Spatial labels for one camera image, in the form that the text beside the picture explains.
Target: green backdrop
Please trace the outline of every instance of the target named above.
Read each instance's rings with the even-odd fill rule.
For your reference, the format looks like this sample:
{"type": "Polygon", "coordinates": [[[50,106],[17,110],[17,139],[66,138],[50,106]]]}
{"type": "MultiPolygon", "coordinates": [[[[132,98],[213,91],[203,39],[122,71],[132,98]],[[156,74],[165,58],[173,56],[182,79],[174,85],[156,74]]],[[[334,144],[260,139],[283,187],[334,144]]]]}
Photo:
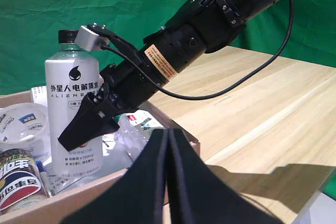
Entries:
{"type": "MultiPolygon", "coordinates": [[[[0,0],[0,94],[28,90],[45,83],[44,61],[58,50],[57,31],[89,23],[106,24],[142,46],[185,0],[0,0]]],[[[287,28],[288,1],[249,22],[234,46],[272,53],[287,28]]],[[[336,66],[335,0],[295,0],[295,25],[282,55],[336,66]]],[[[94,53],[101,68],[120,58],[94,53]]]]}

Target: white bottle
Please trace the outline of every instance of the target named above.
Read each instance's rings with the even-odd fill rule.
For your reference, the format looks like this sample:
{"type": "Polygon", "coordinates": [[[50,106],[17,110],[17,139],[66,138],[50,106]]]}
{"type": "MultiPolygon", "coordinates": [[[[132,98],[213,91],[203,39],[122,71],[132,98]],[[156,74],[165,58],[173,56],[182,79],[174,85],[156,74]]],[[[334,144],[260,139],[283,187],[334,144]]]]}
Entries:
{"type": "Polygon", "coordinates": [[[99,89],[99,63],[74,44],[77,30],[60,30],[61,51],[46,60],[51,157],[54,173],[75,178],[90,175],[102,165],[102,137],[68,152],[58,137],[75,117],[82,98],[99,89]]]}

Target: can label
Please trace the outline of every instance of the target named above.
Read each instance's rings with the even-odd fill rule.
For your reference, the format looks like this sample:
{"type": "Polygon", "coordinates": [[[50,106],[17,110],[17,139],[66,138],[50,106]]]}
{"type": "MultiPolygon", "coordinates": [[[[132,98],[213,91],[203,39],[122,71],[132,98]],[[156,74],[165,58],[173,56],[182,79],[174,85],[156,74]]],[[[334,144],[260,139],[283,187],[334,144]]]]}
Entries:
{"type": "Polygon", "coordinates": [[[0,178],[2,214],[47,198],[35,161],[24,149],[0,154],[0,178]]]}
{"type": "Polygon", "coordinates": [[[29,172],[18,171],[8,174],[0,183],[0,211],[41,190],[41,182],[29,172]]]}

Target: robotic arm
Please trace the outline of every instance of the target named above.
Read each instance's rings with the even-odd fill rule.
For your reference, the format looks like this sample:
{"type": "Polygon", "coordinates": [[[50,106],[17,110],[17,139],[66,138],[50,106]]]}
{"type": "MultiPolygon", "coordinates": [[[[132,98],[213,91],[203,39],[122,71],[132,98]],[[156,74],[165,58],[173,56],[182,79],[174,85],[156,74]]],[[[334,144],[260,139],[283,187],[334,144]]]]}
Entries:
{"type": "Polygon", "coordinates": [[[215,52],[233,41],[246,22],[279,0],[187,0],[158,32],[144,38],[138,51],[105,26],[81,26],[75,43],[87,51],[109,50],[125,60],[105,67],[104,84],[97,95],[88,93],[77,115],[59,137],[70,151],[94,137],[119,129],[113,119],[135,112],[174,76],[199,56],[215,52]],[[108,46],[111,42],[117,50],[108,46]]]}

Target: screw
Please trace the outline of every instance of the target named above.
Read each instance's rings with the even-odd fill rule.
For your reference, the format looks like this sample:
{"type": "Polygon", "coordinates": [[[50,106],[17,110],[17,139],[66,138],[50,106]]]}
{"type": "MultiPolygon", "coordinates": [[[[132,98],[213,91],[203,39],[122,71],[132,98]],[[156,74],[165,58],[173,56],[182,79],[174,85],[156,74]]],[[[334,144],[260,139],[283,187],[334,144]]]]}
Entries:
{"type": "Polygon", "coordinates": [[[189,46],[190,47],[196,47],[197,46],[197,40],[194,37],[189,39],[189,46]]]}

